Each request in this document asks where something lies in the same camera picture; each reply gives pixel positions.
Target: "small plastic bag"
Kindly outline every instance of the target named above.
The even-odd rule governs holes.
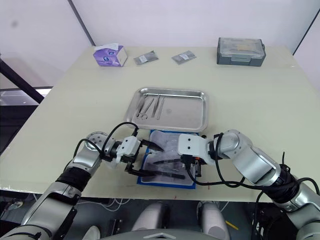
[[[196,55],[194,55],[192,51],[185,51],[184,53],[181,53],[172,57],[172,59],[179,65],[195,58],[196,58]]]
[[[157,57],[155,51],[150,51],[150,52],[147,52],[141,56],[138,56],[136,58],[134,58],[134,61],[135,61],[135,64],[137,65],[142,65],[142,64],[145,64],[147,62],[152,62],[152,61],[155,61],[155,60],[158,60],[159,58]]]

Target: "metal tray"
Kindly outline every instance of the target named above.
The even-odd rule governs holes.
[[[155,116],[152,117],[158,95],[158,107]],[[162,111],[158,120],[157,116],[161,110],[163,98]],[[144,99],[144,105],[137,117],[141,99]],[[152,99],[154,100],[145,113],[147,119],[142,119],[141,114]],[[198,133],[208,125],[208,96],[204,92],[196,90],[144,87],[134,93],[124,120],[137,124],[141,129]]]

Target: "gray plastic case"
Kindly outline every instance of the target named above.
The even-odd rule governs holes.
[[[265,57],[261,39],[219,37],[217,64],[260,67]]]

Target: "table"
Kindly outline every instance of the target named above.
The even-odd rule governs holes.
[[[159,60],[136,66],[133,58],[155,50]],[[182,65],[172,59],[192,51]],[[0,188],[43,193],[71,160],[78,141],[94,131],[109,133],[123,121],[134,92],[142,87],[205,91],[209,96],[207,136],[237,129],[256,147],[285,163],[298,177],[320,183],[320,97],[285,47],[267,47],[262,67],[217,65],[216,47],[126,47],[124,67],[100,67],[88,48],[35,110],[0,157]],[[129,127],[116,132],[121,139]],[[147,138],[148,130],[140,130]],[[258,191],[226,186],[195,190],[137,185],[137,177],[101,164],[83,197],[254,202]],[[230,160],[220,161],[226,180],[241,179]],[[202,182],[218,181],[213,166]]]

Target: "purple tissue box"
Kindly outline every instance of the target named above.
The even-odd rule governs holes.
[[[119,45],[118,50],[110,48],[97,50],[93,56],[100,66],[107,67],[122,67],[128,58],[125,48],[122,45]]]

